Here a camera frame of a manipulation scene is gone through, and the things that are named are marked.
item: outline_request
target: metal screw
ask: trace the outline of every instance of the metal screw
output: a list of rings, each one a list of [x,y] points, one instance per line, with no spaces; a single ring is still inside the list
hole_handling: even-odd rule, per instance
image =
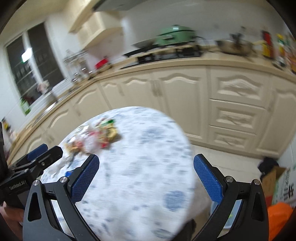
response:
[[[254,183],[255,183],[256,185],[260,185],[260,184],[261,184],[261,182],[260,182],[258,179],[255,179],[255,180],[254,180]]]
[[[61,178],[59,179],[59,181],[60,181],[61,183],[64,183],[64,182],[66,182],[67,180],[68,180],[67,177],[61,177]]]
[[[231,177],[231,176],[227,176],[227,177],[226,177],[226,181],[229,182],[229,183],[231,183],[231,182],[234,181],[234,179],[233,179],[233,177]]]
[[[37,186],[39,183],[40,183],[39,180],[35,180],[35,181],[33,182],[33,185],[34,185],[34,186]]]

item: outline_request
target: range hood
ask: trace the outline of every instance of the range hood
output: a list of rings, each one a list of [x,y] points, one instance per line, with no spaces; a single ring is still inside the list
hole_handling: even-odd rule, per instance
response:
[[[93,7],[95,12],[126,11],[147,0],[99,0]]]

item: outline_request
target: green pot lid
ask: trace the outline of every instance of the green pot lid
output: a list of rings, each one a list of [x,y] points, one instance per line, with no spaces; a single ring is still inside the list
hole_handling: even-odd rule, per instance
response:
[[[164,35],[164,34],[169,34],[169,33],[173,33],[173,32],[179,32],[179,31],[194,31],[192,30],[191,28],[189,27],[184,27],[184,26],[180,26],[180,25],[173,25],[171,27],[168,27],[168,28],[163,28],[161,31],[160,31],[160,35]]]

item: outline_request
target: round table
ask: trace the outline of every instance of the round table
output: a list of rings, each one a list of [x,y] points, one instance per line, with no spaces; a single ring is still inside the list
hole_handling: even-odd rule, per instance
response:
[[[102,241],[173,239],[208,204],[188,139],[174,120],[144,107],[111,110],[83,125],[103,117],[115,120],[120,139],[94,153],[100,167],[76,207]],[[64,144],[74,133],[59,144],[63,157],[44,171],[41,182],[56,182],[86,160],[78,154],[68,167]],[[53,206],[71,235],[56,201]]]

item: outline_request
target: gas stove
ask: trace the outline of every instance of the gas stove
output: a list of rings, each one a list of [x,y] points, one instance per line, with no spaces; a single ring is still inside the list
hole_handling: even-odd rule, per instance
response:
[[[141,64],[148,64],[153,62],[158,62],[162,60],[169,60],[169,59],[178,59],[178,58],[192,58],[192,57],[201,57],[203,52],[199,47],[187,47],[182,49],[174,49],[171,50],[172,53],[147,53],[147,55],[143,55],[140,57],[136,57],[136,61],[132,62],[121,69],[126,69],[129,67],[141,65]]]

